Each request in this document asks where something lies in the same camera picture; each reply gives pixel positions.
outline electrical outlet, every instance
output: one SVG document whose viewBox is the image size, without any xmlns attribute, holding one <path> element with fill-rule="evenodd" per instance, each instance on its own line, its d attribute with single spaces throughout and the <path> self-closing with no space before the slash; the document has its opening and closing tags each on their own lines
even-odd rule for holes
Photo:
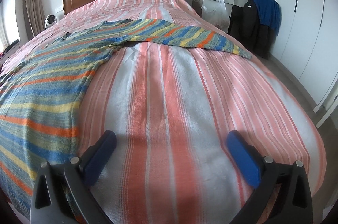
<svg viewBox="0 0 338 224">
<path fill-rule="evenodd" d="M 63 6 L 59 6 L 55 9 L 55 13 L 63 11 Z"/>
</svg>

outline pink striped bedsheet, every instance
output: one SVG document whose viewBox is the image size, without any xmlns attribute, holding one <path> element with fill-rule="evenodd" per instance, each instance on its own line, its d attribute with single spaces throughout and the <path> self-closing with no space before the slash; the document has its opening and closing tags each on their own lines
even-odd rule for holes
<svg viewBox="0 0 338 224">
<path fill-rule="evenodd" d="M 24 45 L 1 73 L 65 32 L 140 18 L 200 26 L 243 47 L 184 0 L 96 0 Z M 105 130 L 117 135 L 118 146 L 91 188 L 114 223 L 229 223 L 252 192 L 224 145 L 234 129 L 276 162 L 303 161 L 312 194 L 326 170 L 317 129 L 255 56 L 131 44 L 99 68 L 78 121 L 80 155 Z"/>
</svg>

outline metal screw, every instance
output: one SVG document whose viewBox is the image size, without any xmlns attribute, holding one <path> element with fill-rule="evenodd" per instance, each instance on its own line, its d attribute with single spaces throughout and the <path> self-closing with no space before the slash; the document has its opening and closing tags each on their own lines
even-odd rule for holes
<svg viewBox="0 0 338 224">
<path fill-rule="evenodd" d="M 273 158 L 271 156 L 266 156 L 266 157 L 264 157 L 264 161 L 266 163 L 272 163 L 273 162 Z"/>
<path fill-rule="evenodd" d="M 297 160 L 297 161 L 296 161 L 296 165 L 297 165 L 298 167 L 303 167 L 303 162 L 300 161 L 300 160 Z"/>
<path fill-rule="evenodd" d="M 79 159 L 77 156 L 73 157 L 73 158 L 70 160 L 70 162 L 71 162 L 72 164 L 76 164 L 76 163 L 78 163 L 79 161 L 80 161 L 80 159 Z"/>
<path fill-rule="evenodd" d="M 40 167 L 41 168 L 47 167 L 47 161 L 41 162 Z"/>
</svg>

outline blue cloth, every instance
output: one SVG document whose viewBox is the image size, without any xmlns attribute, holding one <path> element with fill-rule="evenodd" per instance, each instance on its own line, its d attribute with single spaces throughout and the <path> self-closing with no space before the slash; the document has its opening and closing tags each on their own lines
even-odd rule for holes
<svg viewBox="0 0 338 224">
<path fill-rule="evenodd" d="M 281 25 L 281 8 L 275 0 L 253 0 L 256 4 L 261 25 L 274 29 L 278 35 Z"/>
</svg>

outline baseboard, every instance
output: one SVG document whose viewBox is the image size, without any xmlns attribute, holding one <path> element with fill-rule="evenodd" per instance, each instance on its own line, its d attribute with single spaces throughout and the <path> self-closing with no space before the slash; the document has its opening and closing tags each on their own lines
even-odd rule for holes
<svg viewBox="0 0 338 224">
<path fill-rule="evenodd" d="M 276 57 L 270 54 L 269 60 L 271 60 L 277 67 L 285 73 L 285 75 L 295 84 L 297 89 L 302 93 L 305 99 L 309 102 L 310 106 L 314 109 L 317 107 L 316 102 L 313 100 L 311 95 L 307 92 L 304 86 L 298 81 L 298 79 L 279 61 Z"/>
</svg>

